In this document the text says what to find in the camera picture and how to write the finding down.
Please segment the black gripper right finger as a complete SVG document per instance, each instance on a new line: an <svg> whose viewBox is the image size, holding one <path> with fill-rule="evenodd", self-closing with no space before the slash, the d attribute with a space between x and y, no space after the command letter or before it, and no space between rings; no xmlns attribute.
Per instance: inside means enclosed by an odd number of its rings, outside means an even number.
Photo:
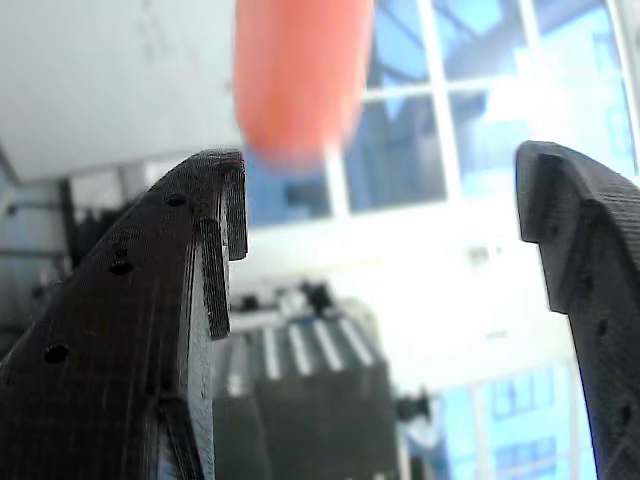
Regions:
<svg viewBox="0 0 640 480"><path fill-rule="evenodd" d="M565 146L515 156L523 241L539 248L549 307L568 317L601 479L639 476L639 188Z"/></svg>

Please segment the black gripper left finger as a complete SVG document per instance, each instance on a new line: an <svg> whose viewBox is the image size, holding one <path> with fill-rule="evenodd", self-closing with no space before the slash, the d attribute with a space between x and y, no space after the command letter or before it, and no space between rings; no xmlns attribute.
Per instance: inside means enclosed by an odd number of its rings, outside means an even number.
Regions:
<svg viewBox="0 0 640 480"><path fill-rule="evenodd" d="M5 479L211 479L245 163L205 150L113 225L1 363Z"/></svg>

